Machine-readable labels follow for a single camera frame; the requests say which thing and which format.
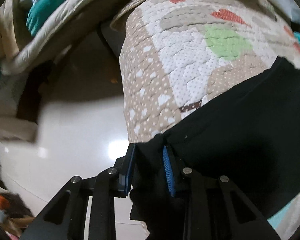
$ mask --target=pillow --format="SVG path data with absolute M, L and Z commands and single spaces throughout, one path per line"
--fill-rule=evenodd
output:
M 65 0 L 38 0 L 30 9 L 27 18 L 27 27 L 32 36 L 35 36 L 49 16 Z

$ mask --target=black cloth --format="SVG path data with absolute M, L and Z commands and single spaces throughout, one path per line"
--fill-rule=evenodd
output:
M 300 70 L 284 58 L 138 143 L 131 219 L 149 239 L 180 239 L 184 204 L 169 196 L 164 144 L 204 176 L 228 176 L 269 218 L 300 192 Z

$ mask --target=polka dot fabric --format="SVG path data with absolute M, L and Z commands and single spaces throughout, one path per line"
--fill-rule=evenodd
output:
M 260 0 L 140 1 L 128 4 L 119 59 L 130 142 L 164 132 L 277 56 L 300 68 L 290 28 Z

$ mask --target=glossy floor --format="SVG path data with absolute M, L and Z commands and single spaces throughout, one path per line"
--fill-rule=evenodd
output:
M 72 54 L 43 104 L 35 143 L 0 143 L 2 179 L 34 215 L 72 176 L 96 176 L 125 155 L 122 85 L 109 82 L 107 60 L 92 33 Z M 129 219 L 131 206 L 128 198 L 115 199 L 118 240 L 146 238 L 140 222 Z

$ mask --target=metal screw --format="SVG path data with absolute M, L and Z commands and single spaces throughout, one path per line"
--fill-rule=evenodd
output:
M 117 172 L 117 169 L 115 167 L 109 168 L 108 173 L 109 174 L 115 174 Z
M 229 178 L 228 178 L 227 176 L 225 176 L 225 175 L 220 176 L 219 179 L 220 179 L 222 182 L 228 182 L 228 181 L 229 181 Z
M 80 179 L 81 178 L 79 176 L 73 176 L 70 180 L 71 180 L 72 183 L 77 183 L 77 182 L 80 181 Z
M 182 171 L 184 174 L 190 174 L 192 172 L 192 169 L 191 168 L 183 168 Z

